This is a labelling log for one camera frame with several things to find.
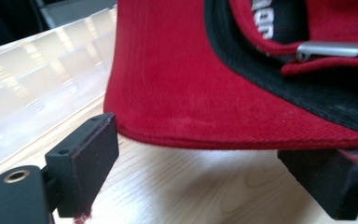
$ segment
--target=light wood grain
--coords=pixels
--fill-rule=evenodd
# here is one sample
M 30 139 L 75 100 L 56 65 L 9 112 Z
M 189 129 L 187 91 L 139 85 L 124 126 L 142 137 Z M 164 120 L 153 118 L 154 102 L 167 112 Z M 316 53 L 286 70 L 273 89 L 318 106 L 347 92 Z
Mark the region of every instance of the light wood grain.
M 103 97 L 13 155 L 0 173 L 24 164 L 44 166 L 44 154 L 102 113 L 102 102 Z M 120 156 L 86 223 L 336 223 L 275 150 L 187 150 L 118 139 Z M 55 216 L 59 224 L 73 223 Z

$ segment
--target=red cap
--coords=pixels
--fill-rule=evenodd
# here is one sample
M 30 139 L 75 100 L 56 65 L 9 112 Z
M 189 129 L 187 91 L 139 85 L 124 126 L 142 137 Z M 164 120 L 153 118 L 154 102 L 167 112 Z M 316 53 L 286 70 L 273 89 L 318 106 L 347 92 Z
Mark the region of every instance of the red cap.
M 324 70 L 324 60 L 349 58 L 322 58 L 317 69 L 305 64 L 318 60 L 290 58 L 284 65 L 281 56 L 296 54 L 307 39 L 281 44 L 264 38 L 257 32 L 262 29 L 255 13 L 274 10 L 274 3 L 257 8 L 257 2 L 263 1 L 118 1 L 115 59 L 104 101 L 104 111 L 116 113 L 118 131 L 168 147 L 358 147 L 358 122 L 353 122 L 358 110 L 348 109 L 358 108 L 358 98 L 352 99 L 358 94 L 347 82 L 336 85 L 319 74 L 284 77 L 280 72 L 282 67 L 291 75 L 292 70 Z M 319 3 L 308 1 L 308 10 L 318 10 Z M 335 8 L 330 4 L 343 3 L 320 4 L 324 10 L 319 12 L 328 14 Z M 273 12 L 277 21 L 281 14 Z M 314 15 L 309 23 L 316 33 L 307 37 L 336 36 L 334 30 L 331 35 L 318 31 L 319 14 Z

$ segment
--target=screw hole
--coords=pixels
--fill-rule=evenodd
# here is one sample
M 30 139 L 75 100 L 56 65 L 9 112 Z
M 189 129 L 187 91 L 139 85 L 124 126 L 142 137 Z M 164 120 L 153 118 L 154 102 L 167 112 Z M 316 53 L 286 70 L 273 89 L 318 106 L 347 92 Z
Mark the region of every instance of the screw hole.
M 27 170 L 19 170 L 7 175 L 4 181 L 8 184 L 19 182 L 27 177 L 31 172 Z
M 60 154 L 60 155 L 62 155 L 62 156 L 67 155 L 68 153 L 69 153 L 69 150 L 68 150 L 68 149 L 63 149 L 63 150 L 60 150 L 60 151 L 58 152 L 58 154 Z

